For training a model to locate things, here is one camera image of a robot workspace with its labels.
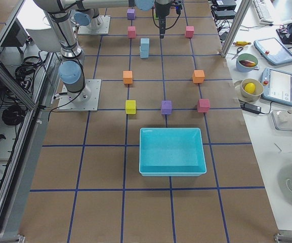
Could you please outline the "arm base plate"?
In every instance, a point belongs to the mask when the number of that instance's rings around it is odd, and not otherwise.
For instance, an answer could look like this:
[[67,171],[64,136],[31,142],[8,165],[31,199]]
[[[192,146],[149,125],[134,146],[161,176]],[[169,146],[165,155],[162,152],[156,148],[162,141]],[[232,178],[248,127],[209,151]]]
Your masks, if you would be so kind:
[[78,20],[78,35],[106,35],[109,33],[110,19],[108,15],[99,15],[92,19],[85,16]]
[[86,79],[86,86],[78,97],[77,94],[68,93],[66,86],[63,85],[62,92],[67,94],[60,97],[57,109],[66,112],[97,111],[101,83],[101,79]]

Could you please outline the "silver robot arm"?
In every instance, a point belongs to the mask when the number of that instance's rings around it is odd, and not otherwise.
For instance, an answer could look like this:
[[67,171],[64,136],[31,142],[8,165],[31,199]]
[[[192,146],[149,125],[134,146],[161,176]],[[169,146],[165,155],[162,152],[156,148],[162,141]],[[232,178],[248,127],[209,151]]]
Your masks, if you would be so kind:
[[163,39],[166,32],[166,17],[170,14],[170,8],[173,1],[170,0],[155,0],[155,14],[158,18],[158,24],[154,22],[159,30],[159,38]]
[[155,6],[156,1],[35,1],[48,16],[51,28],[60,43],[63,63],[58,74],[67,88],[67,95],[71,102],[80,103],[89,100],[91,89],[86,85],[84,74],[85,54],[78,44],[70,21],[70,10],[80,13],[90,12],[98,16],[99,8],[137,7],[148,11]]

